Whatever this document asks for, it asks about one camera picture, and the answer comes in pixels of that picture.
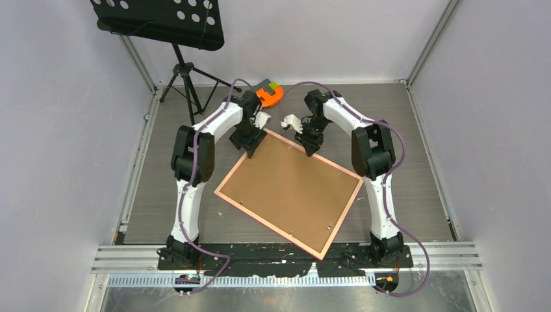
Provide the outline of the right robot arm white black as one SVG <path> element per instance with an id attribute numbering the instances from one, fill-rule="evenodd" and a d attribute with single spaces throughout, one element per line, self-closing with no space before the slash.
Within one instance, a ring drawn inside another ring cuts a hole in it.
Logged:
<path id="1" fill-rule="evenodd" d="M 307 156 L 316 153 L 323 141 L 324 130 L 330 124 L 338 125 L 351 139 L 351 162 L 357 175 L 363 178 L 371 213 L 371 262 L 387 267 L 404 250 L 404 238 L 396 225 L 391 190 L 391 171 L 396 153 L 391 130 L 385 121 L 374 121 L 351 108 L 337 93 L 312 90 L 304 102 L 311 116 L 302 122 L 295 140 Z"/>

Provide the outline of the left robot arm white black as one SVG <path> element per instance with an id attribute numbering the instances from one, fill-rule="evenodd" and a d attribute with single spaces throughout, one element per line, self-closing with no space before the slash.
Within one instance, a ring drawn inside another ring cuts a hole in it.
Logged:
<path id="1" fill-rule="evenodd" d="M 215 167 L 217 141 L 232 131 L 230 142 L 252 158 L 267 135 L 269 115 L 261 111 L 255 92 L 229 96 L 206 119 L 177 131 L 170 162 L 177 183 L 175 221 L 165 247 L 158 250 L 159 263 L 194 268 L 206 252 L 198 246 L 198 215 L 201 197 Z"/>

